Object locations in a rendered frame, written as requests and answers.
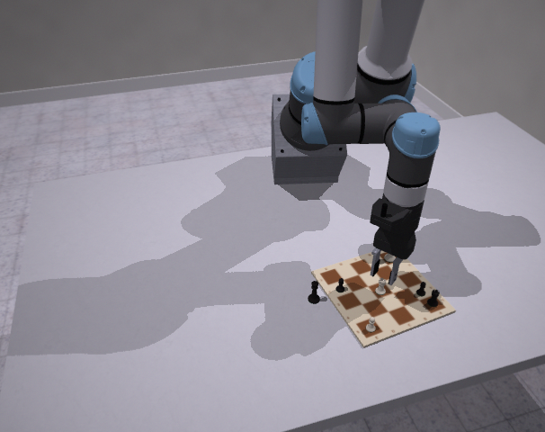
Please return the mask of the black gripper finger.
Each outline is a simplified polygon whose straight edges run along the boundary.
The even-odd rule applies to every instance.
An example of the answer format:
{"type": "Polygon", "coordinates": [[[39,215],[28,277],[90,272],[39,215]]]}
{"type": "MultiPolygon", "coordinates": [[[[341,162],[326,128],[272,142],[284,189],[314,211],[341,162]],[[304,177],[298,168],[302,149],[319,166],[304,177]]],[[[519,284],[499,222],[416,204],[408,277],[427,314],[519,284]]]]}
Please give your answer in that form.
{"type": "Polygon", "coordinates": [[[390,272],[390,276],[389,276],[389,285],[392,285],[397,280],[399,264],[402,261],[403,259],[400,259],[398,257],[396,257],[395,260],[393,261],[392,271],[390,272]]]}
{"type": "Polygon", "coordinates": [[[379,271],[380,266],[380,249],[374,248],[371,251],[373,255],[372,264],[371,264],[371,276],[374,276],[379,271]]]}

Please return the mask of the brown and cream chessboard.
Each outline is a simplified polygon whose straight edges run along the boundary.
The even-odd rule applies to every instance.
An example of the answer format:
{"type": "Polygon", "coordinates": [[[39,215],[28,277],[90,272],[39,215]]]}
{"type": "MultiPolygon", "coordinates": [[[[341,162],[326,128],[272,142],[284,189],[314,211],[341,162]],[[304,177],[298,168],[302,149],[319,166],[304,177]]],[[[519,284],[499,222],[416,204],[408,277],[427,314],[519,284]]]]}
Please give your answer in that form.
{"type": "Polygon", "coordinates": [[[374,276],[370,275],[373,259],[371,252],[311,271],[362,347],[392,338],[456,311],[441,294],[437,298],[436,307],[428,305],[427,301],[436,289],[408,259],[400,263],[397,280],[389,285],[393,262],[384,259],[386,254],[380,251],[379,271],[374,276]],[[340,278],[344,279],[344,292],[339,293],[335,288],[340,278]],[[375,290],[381,278],[386,279],[386,292],[378,295],[375,290]],[[416,293],[421,282],[426,283],[425,296],[416,293]],[[366,330],[370,317],[375,319],[374,332],[366,330]]]}

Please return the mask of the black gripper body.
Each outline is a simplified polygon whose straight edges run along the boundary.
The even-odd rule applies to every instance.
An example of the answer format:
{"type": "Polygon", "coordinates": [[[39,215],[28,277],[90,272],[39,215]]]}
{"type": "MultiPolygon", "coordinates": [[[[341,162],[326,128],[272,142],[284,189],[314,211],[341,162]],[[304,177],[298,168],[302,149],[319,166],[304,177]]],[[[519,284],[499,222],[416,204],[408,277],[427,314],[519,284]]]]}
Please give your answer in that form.
{"type": "Polygon", "coordinates": [[[403,189],[390,182],[386,174],[382,199],[372,205],[370,223],[379,227],[373,246],[394,257],[408,259],[415,248],[415,230],[429,182],[420,189],[403,189]]]}

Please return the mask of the white pawn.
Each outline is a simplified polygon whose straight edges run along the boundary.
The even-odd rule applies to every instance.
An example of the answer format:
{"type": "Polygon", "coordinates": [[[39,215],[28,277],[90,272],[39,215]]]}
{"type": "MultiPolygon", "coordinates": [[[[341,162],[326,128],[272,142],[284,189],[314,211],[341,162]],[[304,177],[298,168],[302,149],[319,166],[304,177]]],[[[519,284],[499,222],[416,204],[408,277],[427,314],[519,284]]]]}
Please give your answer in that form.
{"type": "Polygon", "coordinates": [[[374,332],[375,331],[375,326],[373,325],[375,323],[375,319],[373,317],[370,317],[370,320],[369,320],[370,324],[368,324],[366,326],[366,330],[369,331],[369,332],[374,332]]]}

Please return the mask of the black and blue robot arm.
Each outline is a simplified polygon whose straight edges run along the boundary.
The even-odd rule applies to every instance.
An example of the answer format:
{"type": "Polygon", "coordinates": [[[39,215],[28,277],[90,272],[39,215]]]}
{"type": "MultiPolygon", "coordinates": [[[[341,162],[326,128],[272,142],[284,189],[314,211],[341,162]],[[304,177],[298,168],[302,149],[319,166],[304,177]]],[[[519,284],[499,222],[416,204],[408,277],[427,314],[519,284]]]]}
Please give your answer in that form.
{"type": "Polygon", "coordinates": [[[377,0],[359,52],[362,0],[317,0],[316,51],[295,66],[281,111],[281,133],[293,147],[385,144],[389,181],[429,182],[440,124],[411,104],[416,70],[408,55],[423,4],[377,0]]]}

